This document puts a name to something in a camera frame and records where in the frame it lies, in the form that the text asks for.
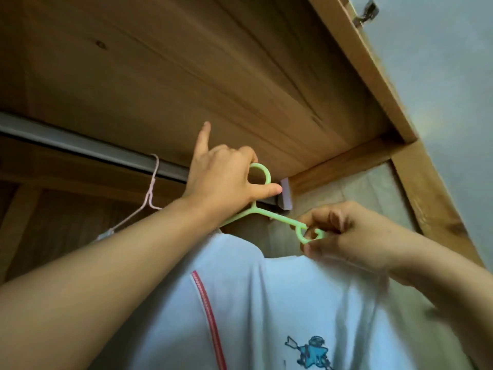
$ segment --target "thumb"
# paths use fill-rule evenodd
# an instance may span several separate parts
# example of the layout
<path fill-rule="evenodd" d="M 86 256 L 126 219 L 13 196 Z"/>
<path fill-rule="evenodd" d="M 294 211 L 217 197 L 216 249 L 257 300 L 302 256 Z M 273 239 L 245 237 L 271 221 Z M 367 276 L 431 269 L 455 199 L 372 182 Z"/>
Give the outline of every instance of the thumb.
<path fill-rule="evenodd" d="M 327 233 L 323 239 L 312 240 L 303 247 L 303 253 L 312 260 L 323 260 L 324 258 L 337 258 L 347 260 L 348 255 L 340 246 L 342 235 Z"/>
<path fill-rule="evenodd" d="M 282 187 L 276 183 L 250 184 L 250 195 L 254 200 L 266 199 L 278 195 L 281 192 Z"/>

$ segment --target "blue graphic print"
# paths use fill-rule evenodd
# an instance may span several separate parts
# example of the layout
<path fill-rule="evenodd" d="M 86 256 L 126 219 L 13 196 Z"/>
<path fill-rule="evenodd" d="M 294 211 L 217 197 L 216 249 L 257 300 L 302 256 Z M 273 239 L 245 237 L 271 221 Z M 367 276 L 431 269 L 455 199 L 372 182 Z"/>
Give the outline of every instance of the blue graphic print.
<path fill-rule="evenodd" d="M 321 336 L 312 336 L 308 341 L 308 344 L 303 346 L 298 346 L 291 336 L 287 337 L 287 345 L 289 348 L 298 349 L 300 351 L 300 358 L 297 360 L 300 366 L 304 368 L 309 368 L 312 365 L 316 367 L 334 370 L 330 366 L 330 361 L 327 358 L 328 348 L 323 347 L 325 340 Z"/>

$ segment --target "red trim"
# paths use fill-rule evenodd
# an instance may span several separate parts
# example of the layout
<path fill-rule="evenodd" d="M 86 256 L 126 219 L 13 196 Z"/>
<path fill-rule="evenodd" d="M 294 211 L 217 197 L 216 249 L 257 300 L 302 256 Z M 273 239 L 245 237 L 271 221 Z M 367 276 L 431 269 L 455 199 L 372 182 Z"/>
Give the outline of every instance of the red trim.
<path fill-rule="evenodd" d="M 214 313 L 211 308 L 211 302 L 207 297 L 206 289 L 204 288 L 199 274 L 196 271 L 192 273 L 192 278 L 195 282 L 195 285 L 197 286 L 197 289 L 199 290 L 202 304 L 204 305 L 204 310 L 206 311 L 207 321 L 209 323 L 209 329 L 211 330 L 211 336 L 213 339 L 217 366 L 219 367 L 219 370 L 226 370 L 226 361 L 224 359 L 224 354 L 222 353 L 221 340 L 219 338 L 219 331 L 217 330 L 217 325 L 215 323 Z"/>

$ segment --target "white wall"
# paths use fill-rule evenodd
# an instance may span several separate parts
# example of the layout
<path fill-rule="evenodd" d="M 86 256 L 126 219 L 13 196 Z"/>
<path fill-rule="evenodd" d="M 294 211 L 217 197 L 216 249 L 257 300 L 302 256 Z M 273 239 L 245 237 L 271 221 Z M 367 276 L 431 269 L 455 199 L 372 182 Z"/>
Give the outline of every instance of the white wall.
<path fill-rule="evenodd" d="M 493 270 L 493 0 L 375 2 L 370 44 Z"/>

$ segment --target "left hand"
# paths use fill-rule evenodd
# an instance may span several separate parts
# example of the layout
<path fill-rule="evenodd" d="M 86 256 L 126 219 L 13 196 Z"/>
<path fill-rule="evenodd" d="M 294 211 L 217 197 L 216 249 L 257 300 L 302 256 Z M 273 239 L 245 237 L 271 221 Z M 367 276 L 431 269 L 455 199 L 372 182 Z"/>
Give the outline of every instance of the left hand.
<path fill-rule="evenodd" d="M 217 225 L 254 200 L 282 192 L 279 184 L 248 182 L 250 163 L 258 162 L 249 146 L 232 149 L 222 144 L 209 150 L 211 124 L 204 123 L 195 145 L 184 198 L 204 204 Z"/>

